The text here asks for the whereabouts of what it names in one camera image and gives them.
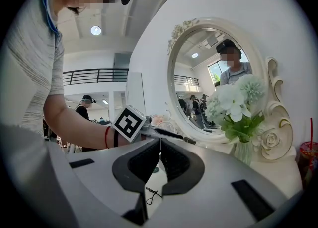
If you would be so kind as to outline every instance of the gray t-shirt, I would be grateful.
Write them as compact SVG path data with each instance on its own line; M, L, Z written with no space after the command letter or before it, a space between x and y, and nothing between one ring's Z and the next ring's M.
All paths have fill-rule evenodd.
M56 24L52 15L49 12L49 17ZM19 125L41 135L46 98L48 95L64 94L63 54L62 35L49 27L43 0L27 0L10 27L0 57L14 60L21 72L34 83L35 94Z
M248 75L252 73L252 68L249 62L242 62L241 69L237 72L231 72L230 68L221 73L220 76L220 86L233 84L243 75Z

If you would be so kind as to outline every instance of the black strap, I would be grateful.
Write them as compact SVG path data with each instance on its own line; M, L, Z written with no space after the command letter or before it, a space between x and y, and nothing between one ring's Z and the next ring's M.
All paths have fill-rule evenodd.
M118 131L115 130L114 134L114 148L118 147Z

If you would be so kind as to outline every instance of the white column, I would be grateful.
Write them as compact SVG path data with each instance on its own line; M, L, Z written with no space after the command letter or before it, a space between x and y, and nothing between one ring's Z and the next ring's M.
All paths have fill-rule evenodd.
M108 92L108 104L109 104L109 120L114 122L115 120L115 100L114 100L114 91Z

